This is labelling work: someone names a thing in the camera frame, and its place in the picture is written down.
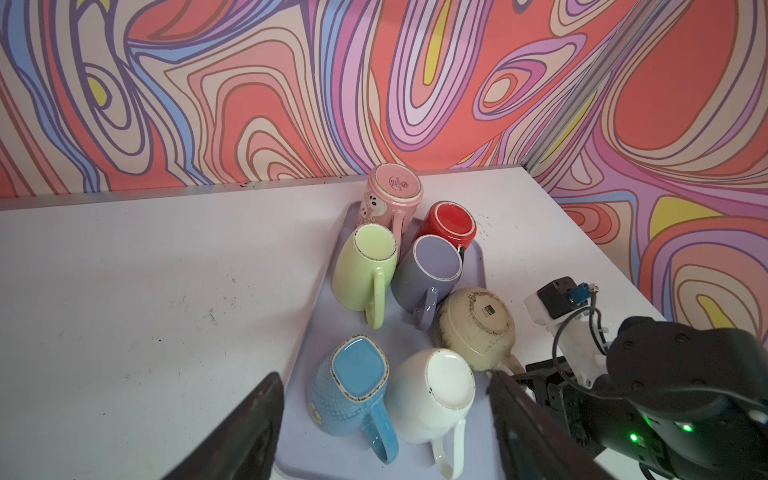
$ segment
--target pink mug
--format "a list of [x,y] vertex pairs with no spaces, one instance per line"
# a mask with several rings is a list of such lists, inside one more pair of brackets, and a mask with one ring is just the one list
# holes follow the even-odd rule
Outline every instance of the pink mug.
[[402,233],[410,225],[423,196],[422,182],[410,168],[400,164],[376,165],[368,175],[357,224],[378,223],[389,228],[399,249]]

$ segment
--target light green mug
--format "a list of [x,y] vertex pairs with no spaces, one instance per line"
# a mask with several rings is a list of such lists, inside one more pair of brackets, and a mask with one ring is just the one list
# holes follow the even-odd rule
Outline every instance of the light green mug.
[[373,329],[384,323],[384,293],[397,264],[397,242],[386,227],[360,225],[339,252],[331,288],[336,299],[350,310],[366,312]]

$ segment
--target blue mug handle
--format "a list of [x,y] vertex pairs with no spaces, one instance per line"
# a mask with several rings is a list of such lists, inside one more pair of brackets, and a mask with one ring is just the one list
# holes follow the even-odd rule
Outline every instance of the blue mug handle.
[[413,309],[415,325],[417,330],[426,330],[435,321],[435,311],[437,310],[437,289],[433,286],[424,294],[423,303]]
[[389,421],[389,414],[384,408],[383,397],[376,400],[366,419],[362,423],[362,432],[366,435],[379,460],[389,464],[397,458],[400,450],[395,434],[395,427]]

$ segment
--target psychedelic wallpaper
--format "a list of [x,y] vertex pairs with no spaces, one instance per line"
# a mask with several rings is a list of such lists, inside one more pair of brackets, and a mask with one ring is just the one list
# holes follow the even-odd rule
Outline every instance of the psychedelic wallpaper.
[[524,164],[670,320],[768,341],[766,0],[0,0],[0,197]]

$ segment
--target purple mug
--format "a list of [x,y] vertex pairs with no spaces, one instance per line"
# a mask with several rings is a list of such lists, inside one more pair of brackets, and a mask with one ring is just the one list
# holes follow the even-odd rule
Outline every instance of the purple mug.
[[435,319],[437,304],[462,275],[462,258],[445,238],[424,235],[400,260],[392,277],[392,295],[414,316],[416,329],[426,330]]

